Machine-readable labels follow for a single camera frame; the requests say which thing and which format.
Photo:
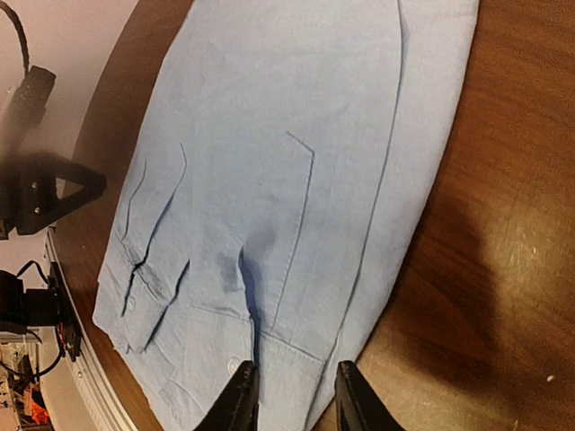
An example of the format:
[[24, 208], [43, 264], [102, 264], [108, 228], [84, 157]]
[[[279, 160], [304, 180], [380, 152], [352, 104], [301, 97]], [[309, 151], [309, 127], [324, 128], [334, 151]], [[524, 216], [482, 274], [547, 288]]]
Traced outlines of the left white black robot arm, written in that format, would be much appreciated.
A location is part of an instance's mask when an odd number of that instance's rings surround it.
[[[50, 153], [28, 154], [1, 164], [1, 239], [15, 230], [33, 235], [99, 198], [104, 174]], [[1, 330], [24, 334], [29, 327], [60, 322], [58, 295], [26, 289], [19, 274], [1, 272]]]

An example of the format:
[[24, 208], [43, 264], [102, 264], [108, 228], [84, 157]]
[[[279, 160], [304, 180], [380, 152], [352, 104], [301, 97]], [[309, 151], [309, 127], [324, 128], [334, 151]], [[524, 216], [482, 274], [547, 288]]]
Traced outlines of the light blue long sleeve shirt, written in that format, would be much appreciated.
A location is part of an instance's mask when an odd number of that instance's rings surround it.
[[197, 1], [140, 128], [94, 323], [166, 430], [239, 364], [308, 430], [384, 309], [453, 124], [475, 1]]

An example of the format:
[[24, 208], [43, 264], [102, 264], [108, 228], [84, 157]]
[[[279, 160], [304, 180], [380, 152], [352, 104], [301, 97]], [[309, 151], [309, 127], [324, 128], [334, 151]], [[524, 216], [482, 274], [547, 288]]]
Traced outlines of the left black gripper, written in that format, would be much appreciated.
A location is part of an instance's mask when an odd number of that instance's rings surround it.
[[104, 174], [55, 154], [10, 154], [1, 160], [1, 240], [33, 235], [99, 198]]

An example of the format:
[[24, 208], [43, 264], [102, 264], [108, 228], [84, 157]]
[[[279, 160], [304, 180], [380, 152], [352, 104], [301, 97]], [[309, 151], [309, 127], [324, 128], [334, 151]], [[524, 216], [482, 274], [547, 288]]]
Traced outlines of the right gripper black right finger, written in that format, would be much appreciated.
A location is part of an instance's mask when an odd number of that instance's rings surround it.
[[340, 431], [404, 431], [352, 361], [337, 366], [335, 404]]

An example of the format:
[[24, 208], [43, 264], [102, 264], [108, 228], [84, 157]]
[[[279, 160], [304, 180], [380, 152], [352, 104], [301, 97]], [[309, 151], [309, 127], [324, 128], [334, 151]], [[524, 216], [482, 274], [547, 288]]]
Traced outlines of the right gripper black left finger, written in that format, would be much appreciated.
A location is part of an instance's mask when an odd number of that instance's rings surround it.
[[195, 431], [255, 431], [258, 428], [259, 374], [242, 361]]

